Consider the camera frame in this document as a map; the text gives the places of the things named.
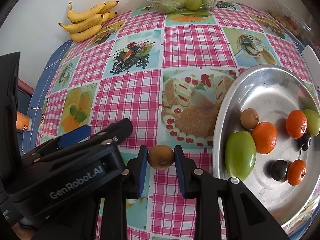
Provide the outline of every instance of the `silver oval platter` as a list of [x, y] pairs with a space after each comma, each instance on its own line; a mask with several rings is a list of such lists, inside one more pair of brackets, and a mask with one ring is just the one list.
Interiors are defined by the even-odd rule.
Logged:
[[312, 109], [319, 114], [319, 104], [304, 83], [282, 67], [263, 64], [246, 70], [229, 88], [217, 117], [212, 150], [214, 177], [229, 178], [224, 159], [226, 142], [232, 133], [245, 130], [240, 115], [247, 108], [258, 112], [259, 122], [275, 125], [277, 143], [269, 154], [257, 153], [253, 171], [244, 184], [284, 227], [301, 212], [316, 188], [320, 175], [320, 136], [312, 137], [308, 150], [301, 154], [307, 174], [298, 186], [273, 180], [269, 167], [277, 159], [289, 164], [298, 159], [297, 140], [290, 138], [285, 130], [288, 114], [294, 109]]

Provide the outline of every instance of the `table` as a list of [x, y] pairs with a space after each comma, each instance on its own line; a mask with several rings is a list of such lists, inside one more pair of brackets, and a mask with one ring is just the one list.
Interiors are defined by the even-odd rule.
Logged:
[[[236, 3], [218, 2], [212, 11], [160, 15], [147, 6], [119, 14], [96, 36], [68, 41], [51, 56], [30, 102], [28, 116], [34, 121], [22, 150], [83, 124], [94, 134], [129, 118], [133, 133], [119, 147], [125, 163], [140, 145], [181, 144], [187, 157], [210, 172], [220, 104], [247, 68], [263, 63], [286, 67], [318, 101], [289, 35], [269, 14]], [[302, 236], [312, 222], [319, 195], [320, 186], [284, 228], [291, 239]], [[174, 166], [162, 171], [148, 166], [143, 195], [127, 202], [128, 238], [191, 239], [195, 205], [195, 200], [182, 198]]]

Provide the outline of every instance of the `white wall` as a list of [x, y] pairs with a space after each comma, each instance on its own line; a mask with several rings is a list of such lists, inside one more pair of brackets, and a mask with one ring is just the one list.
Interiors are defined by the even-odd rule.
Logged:
[[[35, 88], [50, 55], [69, 39], [59, 25], [67, 24], [69, 1], [75, 11], [85, 11], [108, 0], [19, 0], [0, 29], [0, 55], [21, 51], [19, 77]], [[119, 12], [148, 5], [147, 0], [119, 0]], [[224, 0], [268, 9], [268, 0]], [[309, 12], [300, 0], [280, 0], [305, 20]]]

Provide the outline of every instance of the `metal screw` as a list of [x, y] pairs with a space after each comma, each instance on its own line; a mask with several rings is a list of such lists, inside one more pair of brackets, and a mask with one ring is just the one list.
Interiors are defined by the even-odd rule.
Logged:
[[201, 174], [203, 174], [203, 170], [201, 170], [201, 169], [195, 169], [195, 170], [193, 171], [193, 173], [196, 174], [196, 175], [201, 175]]
[[110, 145], [113, 142], [112, 139], [107, 139], [101, 142], [101, 145]]
[[230, 181], [231, 181], [231, 183], [233, 183], [233, 184], [238, 184], [238, 183], [240, 182], [240, 180], [239, 180], [237, 177], [232, 177], [232, 178], [230, 179]]
[[125, 169], [124, 171], [121, 172], [121, 175], [128, 175], [129, 174], [129, 170], [128, 169]]

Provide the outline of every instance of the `yellow banana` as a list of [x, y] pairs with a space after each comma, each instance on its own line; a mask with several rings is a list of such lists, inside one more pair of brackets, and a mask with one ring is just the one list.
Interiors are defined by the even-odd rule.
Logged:
[[91, 28], [80, 32], [80, 33], [70, 33], [70, 37], [73, 41], [79, 42], [87, 40], [88, 38], [94, 36], [97, 34], [102, 28], [102, 24], [97, 24], [95, 26], [92, 26]]
[[98, 13], [80, 23], [75, 23], [70, 25], [64, 25], [63, 23], [59, 23], [59, 25], [69, 33], [79, 33], [91, 28], [92, 26], [95, 26], [96, 24], [101, 22], [103, 19], [104, 19], [104, 15]]
[[107, 21], [110, 21], [111, 19], [113, 19], [114, 17], [116, 17], [116, 14], [118, 13], [118, 12], [109, 12], [110, 13], [110, 16], [109, 16], [109, 19], [107, 20]]
[[109, 20], [110, 13], [106, 12], [105, 14], [102, 14], [102, 15], [103, 15], [103, 19], [100, 21], [100, 24], [104, 25]]
[[99, 13], [106, 13], [107, 11], [111, 10], [114, 6], [118, 4], [119, 1], [109, 1], [106, 2], [104, 8]]
[[69, 10], [67, 13], [67, 18], [71, 22], [75, 22], [75, 23], [82, 22], [82, 21], [88, 19], [89, 17], [99, 13], [105, 7], [105, 5], [106, 5], [106, 3], [99, 3], [96, 6], [92, 7], [90, 10], [87, 10], [82, 13], [77, 13], [72, 9], [72, 2], [70, 2], [69, 3]]

